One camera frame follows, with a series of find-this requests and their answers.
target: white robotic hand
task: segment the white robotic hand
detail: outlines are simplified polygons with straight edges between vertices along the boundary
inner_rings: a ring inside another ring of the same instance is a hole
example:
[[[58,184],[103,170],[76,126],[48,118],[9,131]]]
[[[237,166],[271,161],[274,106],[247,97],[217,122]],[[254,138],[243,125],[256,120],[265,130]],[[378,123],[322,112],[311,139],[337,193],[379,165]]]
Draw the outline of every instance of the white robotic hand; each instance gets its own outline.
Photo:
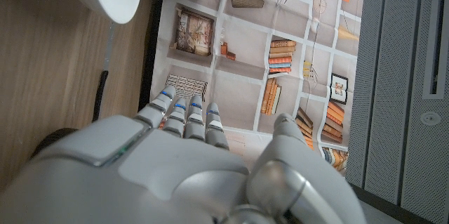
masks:
[[[0,197],[4,223],[356,223],[344,178],[288,114],[249,174],[215,103],[166,87],[134,119],[113,116],[40,152]]]

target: ventilation slot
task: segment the ventilation slot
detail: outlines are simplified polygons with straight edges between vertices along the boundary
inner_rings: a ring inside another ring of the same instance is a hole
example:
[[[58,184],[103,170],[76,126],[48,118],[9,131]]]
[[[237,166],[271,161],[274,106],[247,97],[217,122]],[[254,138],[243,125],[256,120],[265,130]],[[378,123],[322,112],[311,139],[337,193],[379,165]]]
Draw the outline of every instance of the ventilation slot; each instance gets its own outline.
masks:
[[[445,86],[449,43],[449,4],[432,0],[431,23],[424,76],[424,99],[442,99]]]

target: framed picture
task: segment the framed picture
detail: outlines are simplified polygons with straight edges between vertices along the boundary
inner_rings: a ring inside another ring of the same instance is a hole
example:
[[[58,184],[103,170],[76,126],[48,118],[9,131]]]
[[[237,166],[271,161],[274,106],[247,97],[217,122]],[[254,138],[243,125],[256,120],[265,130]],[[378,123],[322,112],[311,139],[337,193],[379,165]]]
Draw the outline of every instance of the framed picture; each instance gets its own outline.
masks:
[[[210,18],[183,8],[179,13],[174,47],[188,53],[210,55],[213,22]]]
[[[330,77],[330,99],[346,105],[348,99],[348,78],[332,73]]]
[[[332,73],[332,75],[330,76],[330,87],[347,91],[348,78]]]
[[[330,87],[330,100],[346,105],[348,93],[346,91]]]

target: black wheel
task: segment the black wheel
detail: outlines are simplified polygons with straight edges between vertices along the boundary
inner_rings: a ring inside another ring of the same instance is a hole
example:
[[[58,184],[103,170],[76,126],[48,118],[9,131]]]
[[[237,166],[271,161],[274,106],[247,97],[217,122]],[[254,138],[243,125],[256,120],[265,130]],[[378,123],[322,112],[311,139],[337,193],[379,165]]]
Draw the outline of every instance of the black wheel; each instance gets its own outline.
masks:
[[[37,147],[34,149],[33,154],[31,155],[30,159],[35,157],[40,151],[42,151],[44,148],[50,146],[52,143],[55,143],[62,137],[68,136],[69,134],[78,131],[78,129],[59,129],[57,131],[52,132],[51,134],[47,135],[40,143],[37,145]]]

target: printed bookshelf backdrop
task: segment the printed bookshelf backdrop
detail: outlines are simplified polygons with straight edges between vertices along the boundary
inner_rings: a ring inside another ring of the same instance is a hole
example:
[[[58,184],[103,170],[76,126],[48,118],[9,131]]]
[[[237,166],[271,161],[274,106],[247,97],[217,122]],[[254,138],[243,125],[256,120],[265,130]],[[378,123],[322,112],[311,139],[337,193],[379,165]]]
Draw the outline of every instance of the printed bookshelf backdrop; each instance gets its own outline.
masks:
[[[163,0],[152,98],[173,84],[180,97],[216,102],[231,151],[248,168],[286,112],[311,150],[344,174],[362,5]]]

